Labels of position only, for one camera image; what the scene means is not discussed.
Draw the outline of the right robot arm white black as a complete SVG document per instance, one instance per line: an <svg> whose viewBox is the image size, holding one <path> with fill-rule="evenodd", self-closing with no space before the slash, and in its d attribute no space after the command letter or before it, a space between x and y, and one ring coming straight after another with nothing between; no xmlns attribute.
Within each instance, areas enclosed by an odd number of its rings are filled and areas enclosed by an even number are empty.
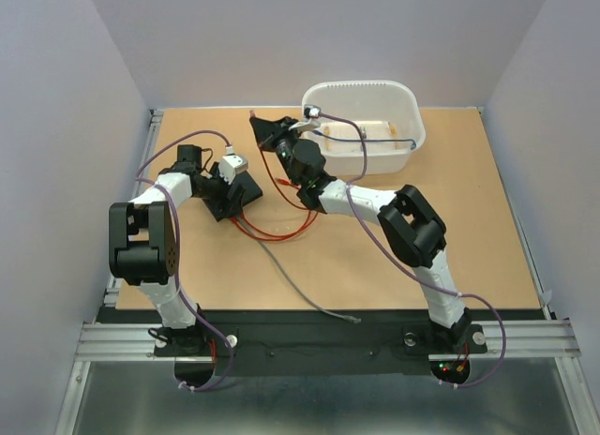
<svg viewBox="0 0 600 435"><path fill-rule="evenodd" d="M382 229L391 259L411 267L421 285L434 345L443 351L460 345L472 319L449 269L445 224L422 193L410 185L398 191L358 187L329 174L320 146L300 135L305 124L296 119L252 115L249 123L259 149L277 155L307 209Z"/></svg>

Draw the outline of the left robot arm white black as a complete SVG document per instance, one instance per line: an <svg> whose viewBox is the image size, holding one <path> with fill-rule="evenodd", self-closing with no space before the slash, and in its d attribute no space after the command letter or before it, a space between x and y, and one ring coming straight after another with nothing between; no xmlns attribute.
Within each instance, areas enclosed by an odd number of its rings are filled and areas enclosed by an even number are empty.
<svg viewBox="0 0 600 435"><path fill-rule="evenodd" d="M109 266L115 278L138 287L152 302L162 326L178 330L176 343L186 353L201 353L209 333L196 323L186 293L177 284L179 268L177 208L189 199L204 202L213 218L221 221L241 214L248 161L226 155L206 172L202 149L193 144L177 148L177 160L162 170L156 181L128 202L109 209Z"/></svg>

